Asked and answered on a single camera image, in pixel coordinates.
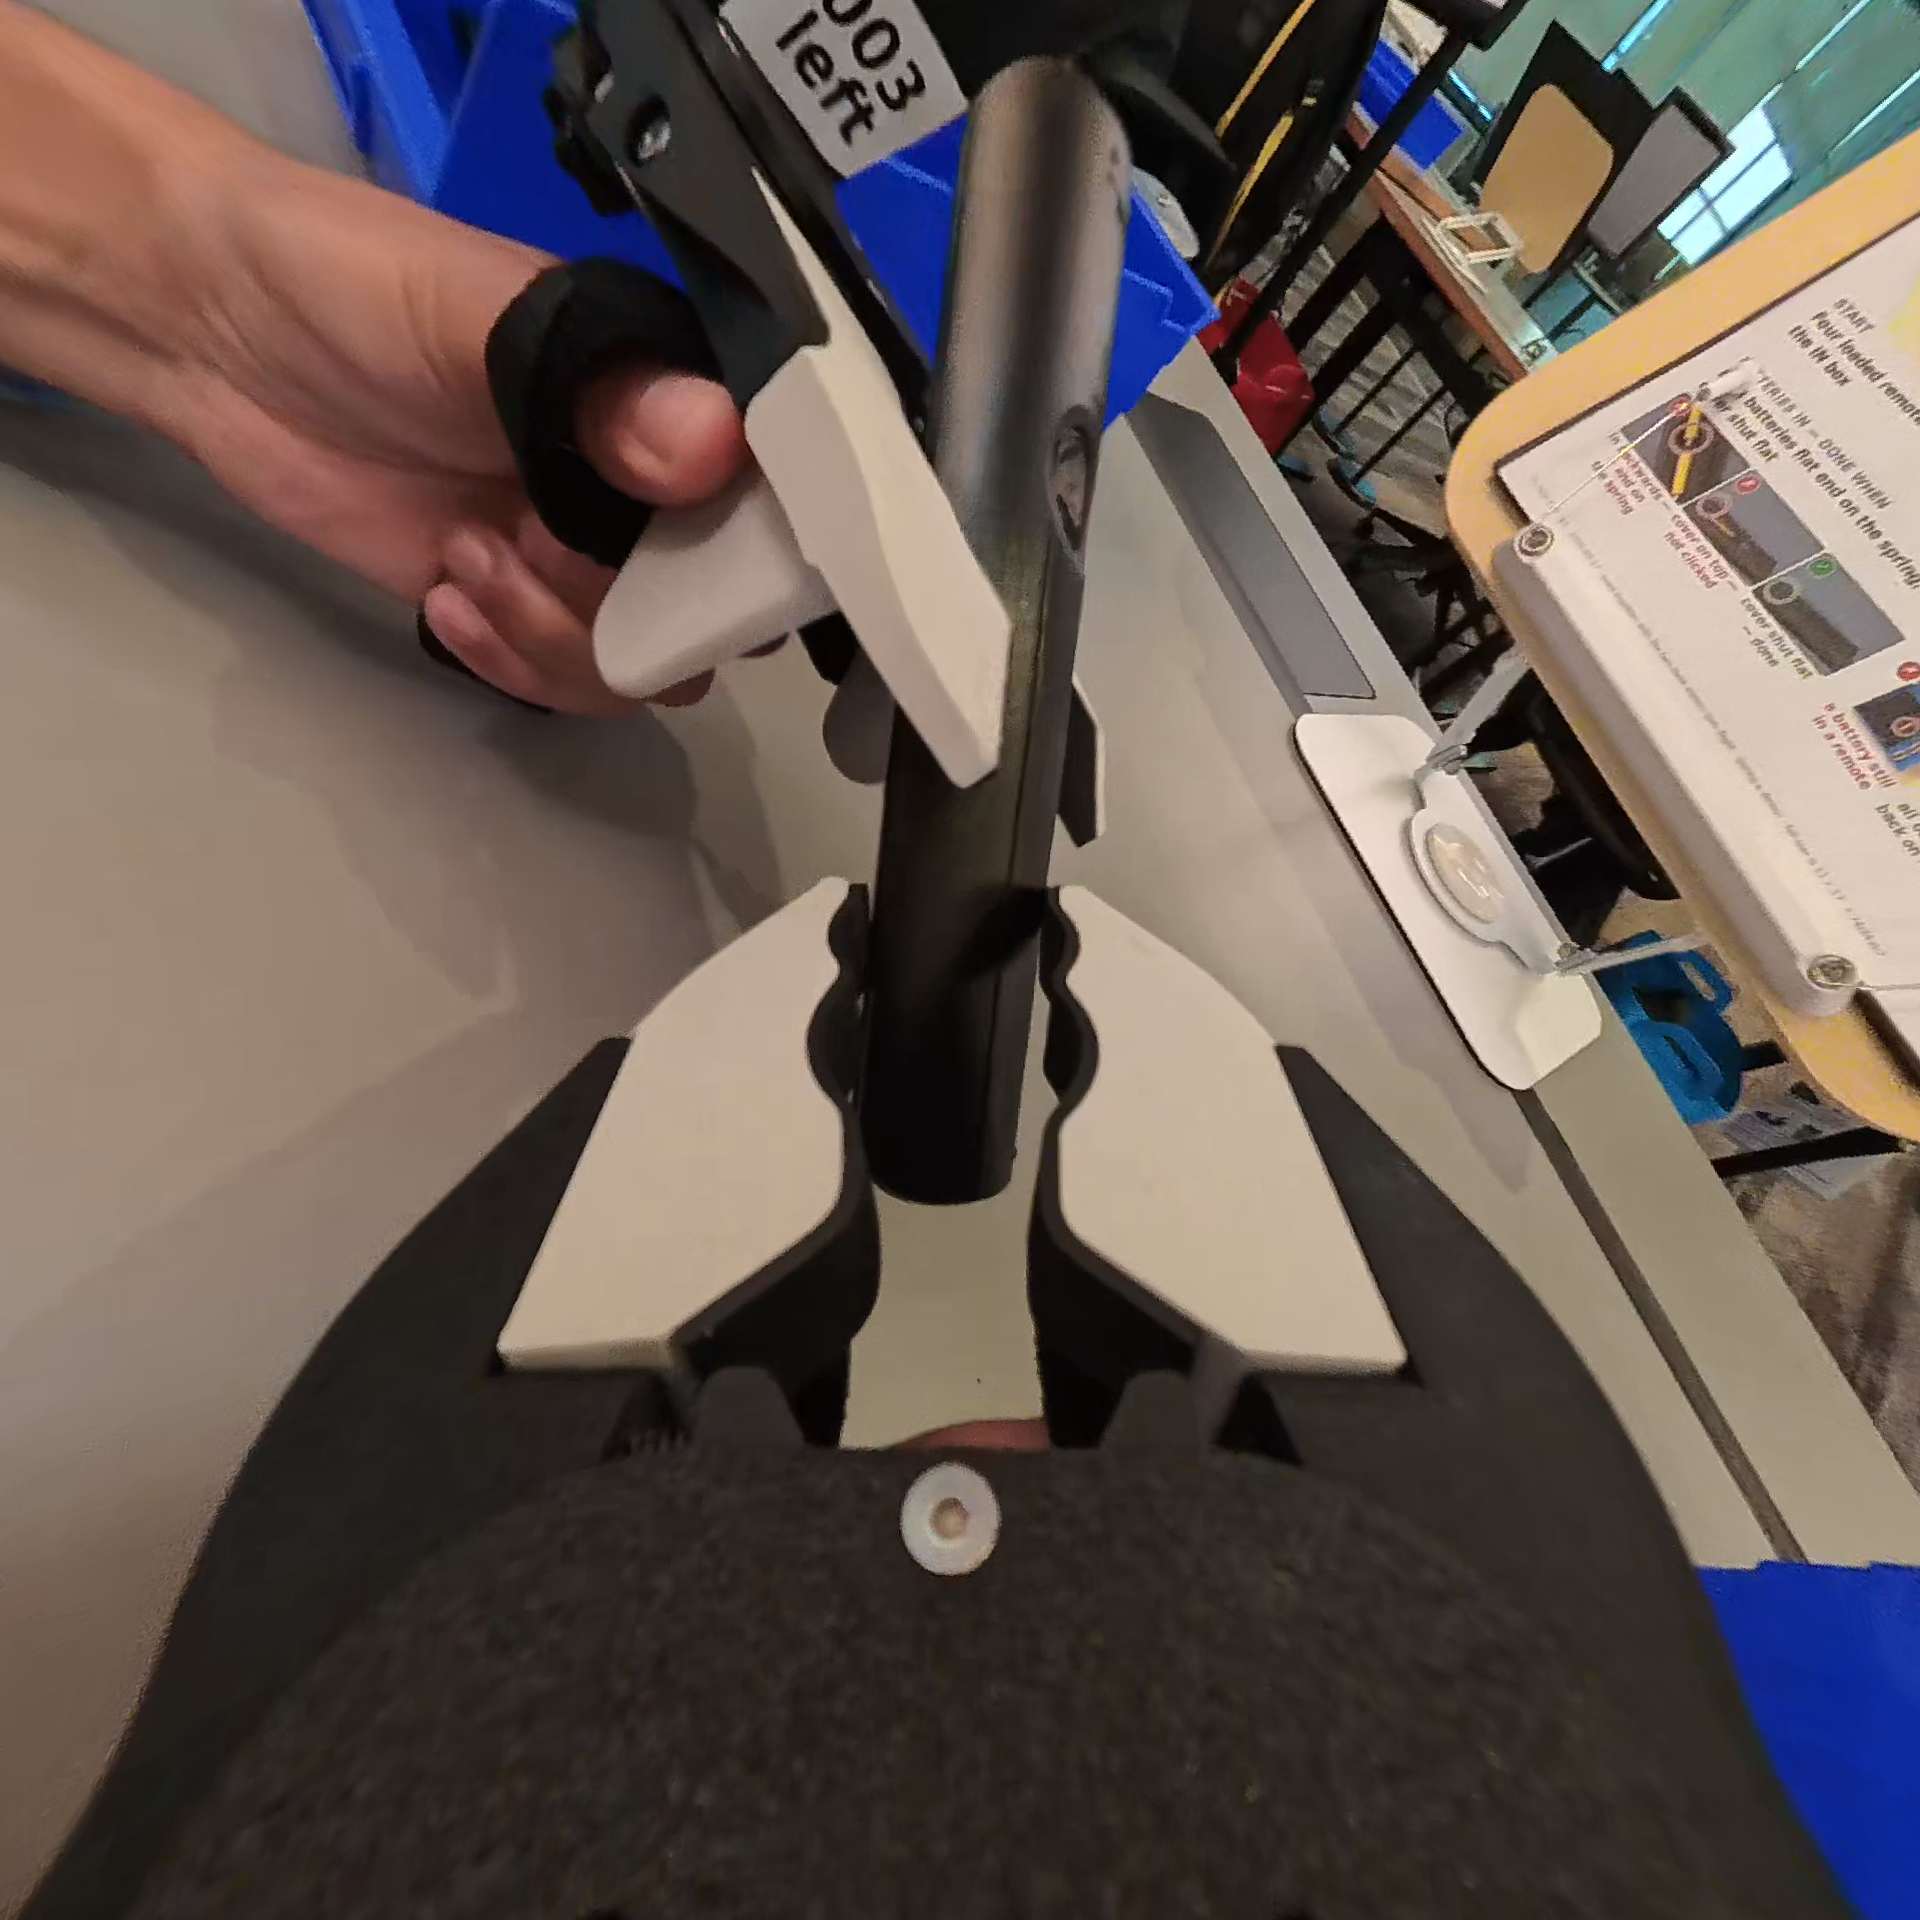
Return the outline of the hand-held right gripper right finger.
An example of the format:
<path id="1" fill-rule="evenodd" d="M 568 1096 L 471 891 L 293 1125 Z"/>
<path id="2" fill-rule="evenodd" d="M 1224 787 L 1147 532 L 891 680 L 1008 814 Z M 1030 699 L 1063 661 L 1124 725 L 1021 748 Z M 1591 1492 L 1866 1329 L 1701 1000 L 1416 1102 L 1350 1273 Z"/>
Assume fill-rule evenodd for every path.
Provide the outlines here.
<path id="1" fill-rule="evenodd" d="M 1279 1045 L 1187 953 L 1083 885 L 1045 910 L 1053 1092 L 1029 1217 L 1047 1427 L 1091 1446 L 1175 1376 L 1204 1437 L 1259 1379 L 1408 1368 Z"/>

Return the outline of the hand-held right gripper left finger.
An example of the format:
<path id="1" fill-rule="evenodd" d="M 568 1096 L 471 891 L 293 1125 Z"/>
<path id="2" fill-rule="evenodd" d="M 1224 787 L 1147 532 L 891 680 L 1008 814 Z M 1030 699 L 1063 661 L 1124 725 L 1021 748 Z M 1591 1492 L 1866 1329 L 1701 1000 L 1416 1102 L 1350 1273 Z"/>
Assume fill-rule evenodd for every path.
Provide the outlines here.
<path id="1" fill-rule="evenodd" d="M 518 1290 L 512 1373 L 645 1373 L 679 1411 L 732 1369 L 837 1446 L 879 1291 L 856 1120 L 868 889 L 827 878 L 636 1024 Z"/>

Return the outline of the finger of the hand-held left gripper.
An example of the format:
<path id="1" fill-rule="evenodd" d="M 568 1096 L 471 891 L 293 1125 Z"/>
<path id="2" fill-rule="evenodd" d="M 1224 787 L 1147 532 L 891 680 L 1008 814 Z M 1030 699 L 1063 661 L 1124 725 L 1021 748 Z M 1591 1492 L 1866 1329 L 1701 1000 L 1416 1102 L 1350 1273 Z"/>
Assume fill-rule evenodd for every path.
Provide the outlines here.
<path id="1" fill-rule="evenodd" d="M 1053 816 L 1072 849 L 1091 849 L 1109 825 L 1109 748 L 1085 692 L 1070 696 Z"/>
<path id="2" fill-rule="evenodd" d="M 903 717 L 960 789 L 998 764 L 1012 619 L 878 350 L 778 193 L 754 178 L 824 323 L 744 412 L 800 554 Z"/>

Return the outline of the black remote control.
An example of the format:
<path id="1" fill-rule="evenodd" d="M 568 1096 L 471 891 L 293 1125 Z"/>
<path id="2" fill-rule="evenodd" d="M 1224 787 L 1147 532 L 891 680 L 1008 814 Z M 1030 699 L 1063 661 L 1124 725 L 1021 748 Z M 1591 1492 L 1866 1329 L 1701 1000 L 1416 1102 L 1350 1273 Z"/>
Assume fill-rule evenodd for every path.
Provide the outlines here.
<path id="1" fill-rule="evenodd" d="M 1029 58 L 975 96 L 927 433 L 1012 651 L 981 781 L 894 722 L 856 1107 L 871 1176 L 906 1203 L 971 1205 L 1015 1168 L 1132 193 L 1078 61 Z"/>

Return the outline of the grey desk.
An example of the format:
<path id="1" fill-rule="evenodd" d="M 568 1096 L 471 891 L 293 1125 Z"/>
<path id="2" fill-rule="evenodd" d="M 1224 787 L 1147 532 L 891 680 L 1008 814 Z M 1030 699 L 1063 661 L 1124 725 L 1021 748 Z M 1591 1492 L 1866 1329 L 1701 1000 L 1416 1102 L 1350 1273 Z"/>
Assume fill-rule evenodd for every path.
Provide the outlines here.
<path id="1" fill-rule="evenodd" d="M 5 1915 L 111 1760 L 260 1427 L 414 1225 L 726 938 L 874 872 L 804 659 L 552 722 L 165 442 L 5 406 Z M 1307 1046 L 1533 1285 L 1694 1560 L 1772 1538 L 1530 1112 L 1368 993 L 1294 717 L 1132 427 L 1080 676 L 1109 829 L 1063 875 Z"/>

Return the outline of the person's left hand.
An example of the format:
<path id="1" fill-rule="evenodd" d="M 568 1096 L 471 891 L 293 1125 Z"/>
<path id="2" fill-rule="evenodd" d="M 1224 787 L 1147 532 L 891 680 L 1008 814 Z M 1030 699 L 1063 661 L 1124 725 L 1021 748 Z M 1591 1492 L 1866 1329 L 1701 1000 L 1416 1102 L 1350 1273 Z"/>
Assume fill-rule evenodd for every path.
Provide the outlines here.
<path id="1" fill-rule="evenodd" d="M 211 168 L 172 433 L 256 516 L 423 613 L 516 702 L 612 717 L 612 570 L 546 532 L 496 417 L 494 323 L 552 257 L 260 149 Z"/>

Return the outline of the red object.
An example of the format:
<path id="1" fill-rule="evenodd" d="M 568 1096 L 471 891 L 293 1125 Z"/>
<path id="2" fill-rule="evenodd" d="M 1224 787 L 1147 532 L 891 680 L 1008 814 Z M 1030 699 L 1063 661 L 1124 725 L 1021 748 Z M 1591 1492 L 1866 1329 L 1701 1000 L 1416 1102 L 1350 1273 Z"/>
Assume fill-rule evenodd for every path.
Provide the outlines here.
<path id="1" fill-rule="evenodd" d="M 1270 458 L 1283 456 L 1316 410 L 1312 377 L 1279 316 L 1259 321 L 1251 341 L 1239 350 L 1237 371 L 1222 374 L 1222 379 L 1227 379 L 1242 414 Z"/>

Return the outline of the blue plastic part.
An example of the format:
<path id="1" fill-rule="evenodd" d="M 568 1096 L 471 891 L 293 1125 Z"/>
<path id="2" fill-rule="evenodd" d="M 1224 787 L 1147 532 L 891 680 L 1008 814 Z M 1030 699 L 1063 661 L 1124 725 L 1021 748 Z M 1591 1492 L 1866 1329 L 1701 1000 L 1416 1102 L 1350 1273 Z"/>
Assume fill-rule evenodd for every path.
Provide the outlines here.
<path id="1" fill-rule="evenodd" d="M 1709 956 L 1654 930 L 1627 934 L 1592 984 L 1686 1125 L 1735 1116 L 1746 1074 L 1727 1013 L 1736 989 Z"/>

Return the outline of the wooden table with black legs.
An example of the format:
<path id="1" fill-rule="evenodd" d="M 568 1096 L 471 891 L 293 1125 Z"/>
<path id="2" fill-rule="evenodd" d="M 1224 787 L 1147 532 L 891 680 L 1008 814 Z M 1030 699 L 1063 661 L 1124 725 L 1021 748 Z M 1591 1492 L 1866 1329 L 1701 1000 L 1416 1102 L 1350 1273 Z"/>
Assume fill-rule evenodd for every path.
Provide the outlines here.
<path id="1" fill-rule="evenodd" d="M 1503 228 L 1466 213 L 1431 169 L 1392 149 L 1364 178 L 1375 221 L 1392 228 L 1454 323 L 1501 374 L 1522 377 L 1557 357 L 1548 332 L 1519 300 L 1499 250 Z"/>

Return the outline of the instruction board with wooden edge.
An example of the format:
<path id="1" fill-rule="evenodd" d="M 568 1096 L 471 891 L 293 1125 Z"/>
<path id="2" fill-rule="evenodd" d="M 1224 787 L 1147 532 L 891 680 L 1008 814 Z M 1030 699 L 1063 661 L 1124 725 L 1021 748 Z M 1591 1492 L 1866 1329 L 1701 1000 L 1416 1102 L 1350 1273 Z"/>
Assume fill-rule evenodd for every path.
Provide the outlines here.
<path id="1" fill-rule="evenodd" d="M 1551 360 L 1447 516 L 1789 1059 L 1918 1138 L 1918 134 Z"/>

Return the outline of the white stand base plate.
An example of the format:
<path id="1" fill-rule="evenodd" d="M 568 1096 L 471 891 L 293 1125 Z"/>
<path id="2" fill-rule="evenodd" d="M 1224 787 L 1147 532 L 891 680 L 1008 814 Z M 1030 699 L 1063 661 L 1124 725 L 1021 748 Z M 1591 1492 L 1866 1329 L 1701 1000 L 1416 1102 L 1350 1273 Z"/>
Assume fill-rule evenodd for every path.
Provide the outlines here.
<path id="1" fill-rule="evenodd" d="M 1603 973 L 1699 950 L 1576 947 L 1477 784 L 1397 716 L 1310 713 L 1294 746 L 1389 920 L 1488 1074 L 1536 1088 L 1599 1035 Z"/>

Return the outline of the tan board with black frame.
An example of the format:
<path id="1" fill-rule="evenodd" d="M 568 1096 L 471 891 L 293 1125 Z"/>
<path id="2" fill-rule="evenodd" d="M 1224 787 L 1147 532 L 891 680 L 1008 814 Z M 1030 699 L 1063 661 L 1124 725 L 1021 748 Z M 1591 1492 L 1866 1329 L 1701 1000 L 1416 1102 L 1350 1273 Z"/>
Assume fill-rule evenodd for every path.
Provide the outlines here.
<path id="1" fill-rule="evenodd" d="M 1478 213 L 1511 237 L 1511 270 L 1549 276 L 1586 251 L 1622 258 L 1730 155 L 1682 90 L 1652 104 L 1551 20 L 1477 169 Z"/>

